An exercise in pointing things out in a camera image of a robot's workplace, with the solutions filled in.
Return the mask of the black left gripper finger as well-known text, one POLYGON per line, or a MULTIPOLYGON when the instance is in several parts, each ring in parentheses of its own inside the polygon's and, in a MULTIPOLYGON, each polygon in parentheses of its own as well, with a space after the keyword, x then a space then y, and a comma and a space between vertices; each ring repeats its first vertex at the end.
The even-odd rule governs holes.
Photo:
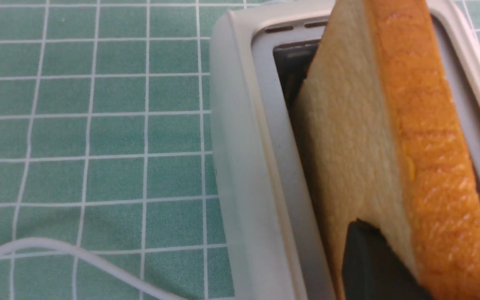
POLYGON ((347 300, 432 300, 381 232, 362 220, 348 225, 342 265, 347 300))

